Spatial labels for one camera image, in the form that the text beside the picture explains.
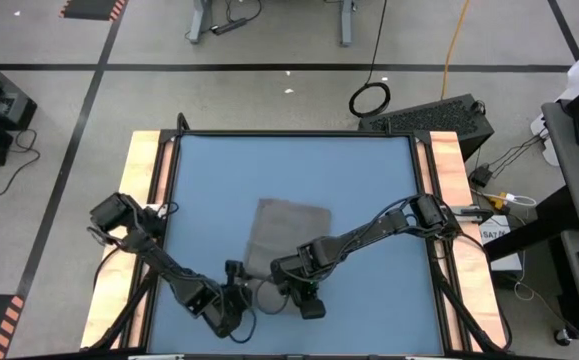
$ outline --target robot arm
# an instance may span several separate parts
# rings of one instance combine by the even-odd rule
[[[244,276],[242,263],[227,261],[225,271],[229,279],[225,285],[183,268],[153,241],[164,235],[164,220],[155,210],[142,209],[127,195],[111,195],[90,214],[93,227],[88,230],[99,242],[115,244],[122,251],[140,257],[151,271],[169,283],[176,300],[194,318],[202,316],[218,337],[224,338],[238,328],[242,313],[251,304],[251,290],[234,281],[236,276]],[[119,226],[127,228],[124,238],[108,234]]]
[[[403,211],[407,206],[412,210],[408,215]],[[415,224],[410,224],[408,218],[414,218]],[[304,319],[321,318],[326,311],[317,296],[317,283],[349,254],[391,235],[441,236],[454,231],[451,224],[457,225],[453,214],[443,211],[434,196],[413,196],[392,204],[369,223],[346,234],[316,238],[299,246],[296,255],[273,260],[273,281],[282,295],[291,295]]]

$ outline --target gray floor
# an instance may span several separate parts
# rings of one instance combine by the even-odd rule
[[[354,43],[344,49],[338,46],[335,4],[263,0],[262,15],[252,23],[220,37],[207,34],[200,45],[191,46],[184,39],[191,21],[190,2],[131,0],[109,62],[368,63],[382,3],[357,2]],[[558,3],[579,46],[579,0]],[[0,0],[0,63],[97,63],[110,23],[60,19],[63,4],[64,0]],[[377,61],[442,64],[461,4],[459,0],[389,1]],[[214,20],[222,23],[223,2],[216,1],[214,7]],[[253,10],[255,3],[246,0],[234,12]],[[573,62],[547,0],[472,2],[452,60],[468,65]],[[43,154],[0,197],[0,293],[13,293],[93,73],[6,75],[39,104],[31,127],[38,130],[37,147]],[[84,231],[87,215],[118,188],[132,131],[171,128],[179,111],[198,129],[354,129],[357,119],[348,112],[347,101],[366,76],[356,71],[106,72],[9,356],[78,349],[92,276],[102,252]],[[373,78],[387,78],[393,110],[434,101],[440,95],[440,72],[375,72]],[[480,161],[486,162],[528,139],[528,125],[540,113],[540,104],[553,100],[565,85],[564,73],[450,73],[448,95],[472,93],[486,103],[487,117],[496,130],[481,151]],[[368,109],[377,100],[367,94],[359,101]],[[487,190],[537,200],[548,196],[563,180],[557,168],[544,162],[541,151],[536,145]],[[0,168],[0,187],[25,159],[26,155],[9,157],[7,166]],[[544,251],[530,251],[528,279],[553,298],[557,289],[548,286],[553,284],[553,274],[548,264],[541,263]],[[560,324],[540,303],[521,302],[505,290],[498,295],[511,322],[514,351],[579,359],[579,342],[567,349],[553,343],[551,333]]]

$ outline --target table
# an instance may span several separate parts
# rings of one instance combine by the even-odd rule
[[[558,103],[544,104],[542,112],[566,185],[538,204],[536,221],[485,245],[492,261],[560,236],[564,230],[579,229],[579,145],[573,119]]]
[[[129,148],[119,191],[130,194],[142,203],[146,203],[150,188],[152,188],[151,177],[154,165],[157,163],[159,137],[159,131],[135,132]],[[433,157],[437,164],[439,186],[444,194],[444,200],[450,205],[469,205],[472,202],[471,194],[456,134],[431,133],[430,137]],[[163,155],[161,159],[158,159],[160,163],[168,163],[173,148],[170,144],[164,145]],[[432,187],[427,156],[422,144],[418,144],[417,149],[425,189],[430,190]],[[154,181],[152,192],[156,202],[162,201],[161,199],[165,196],[165,179],[169,176],[167,169],[168,167],[164,166],[160,178]],[[480,239],[477,225],[463,224],[463,230],[476,239]],[[453,252],[465,305],[492,340],[500,346],[504,345],[504,331],[484,254],[473,245],[463,241],[455,242]],[[131,283],[134,261],[134,256],[118,253],[101,271],[92,298],[82,346],[95,342],[124,306]],[[447,301],[445,304],[451,346],[456,350],[462,349],[462,339],[455,313],[450,309]],[[140,343],[143,316],[145,316],[144,307],[140,306],[134,316],[132,331],[127,339],[129,346],[137,346]]]
[[[200,35],[209,31],[214,25],[213,14],[211,10],[212,0],[194,0],[193,1],[193,20],[189,34],[186,36],[190,43],[197,44],[200,42]],[[342,0],[340,2],[340,31],[342,46],[351,45],[351,12],[354,11],[353,0]]]

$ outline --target blue table surface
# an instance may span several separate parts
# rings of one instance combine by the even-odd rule
[[[185,136],[165,250],[218,282],[224,262],[243,260],[260,198],[331,210],[332,234],[369,221],[417,193],[407,138]],[[327,315],[258,312],[251,341],[219,339],[161,282],[151,353],[425,354],[442,352],[425,243],[392,236],[362,249],[321,284]],[[249,314],[234,332],[245,338]]]

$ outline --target yellow cable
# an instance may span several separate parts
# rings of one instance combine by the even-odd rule
[[[447,52],[447,59],[445,60],[445,71],[442,74],[442,92],[440,93],[440,100],[445,98],[445,92],[447,91],[447,73],[449,72],[449,60],[451,59],[451,53],[453,53],[453,46],[456,44],[456,39],[458,38],[458,33],[460,32],[460,27],[462,27],[462,21],[467,13],[467,8],[469,7],[469,0],[465,0],[464,5],[462,5],[462,11],[460,12],[460,19],[458,19],[458,25],[456,26],[456,32],[453,33],[453,39],[451,39],[451,45],[449,45],[449,51]]]

